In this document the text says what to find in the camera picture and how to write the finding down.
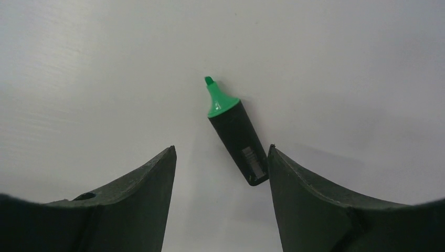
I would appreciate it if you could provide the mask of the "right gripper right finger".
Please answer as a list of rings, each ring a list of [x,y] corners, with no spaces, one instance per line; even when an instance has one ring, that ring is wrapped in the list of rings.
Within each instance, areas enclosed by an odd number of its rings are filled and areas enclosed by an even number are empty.
[[[269,181],[284,251],[444,251],[444,200],[405,205],[342,187],[271,145]]]

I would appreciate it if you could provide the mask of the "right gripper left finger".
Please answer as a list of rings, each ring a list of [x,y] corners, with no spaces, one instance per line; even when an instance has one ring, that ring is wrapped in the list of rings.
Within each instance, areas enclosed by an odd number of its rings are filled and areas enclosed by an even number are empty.
[[[176,150],[73,200],[1,195],[1,251],[161,251]]]

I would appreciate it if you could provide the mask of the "black marker red cap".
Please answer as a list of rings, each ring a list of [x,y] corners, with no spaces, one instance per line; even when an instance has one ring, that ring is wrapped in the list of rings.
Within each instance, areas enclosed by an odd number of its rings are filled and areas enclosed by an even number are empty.
[[[224,93],[210,76],[205,83],[211,97],[207,118],[247,183],[268,180],[267,155],[241,99]]]

